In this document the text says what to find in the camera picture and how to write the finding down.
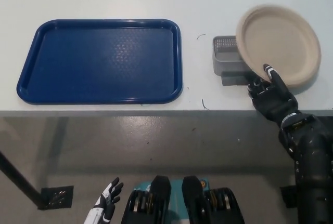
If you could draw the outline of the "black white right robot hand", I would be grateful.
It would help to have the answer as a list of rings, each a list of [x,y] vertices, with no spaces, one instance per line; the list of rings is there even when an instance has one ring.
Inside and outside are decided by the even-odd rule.
[[[300,112],[298,102],[271,65],[264,64],[263,70],[268,75],[268,81],[254,78],[248,84],[248,93],[255,109],[280,126],[285,117]]]

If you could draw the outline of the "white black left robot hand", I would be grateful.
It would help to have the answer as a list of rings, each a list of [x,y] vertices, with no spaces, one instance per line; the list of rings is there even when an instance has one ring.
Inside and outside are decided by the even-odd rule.
[[[120,178],[115,178],[97,199],[93,208],[87,214],[84,224],[109,224],[115,211],[115,204],[120,201],[119,194],[122,191],[123,183]]]

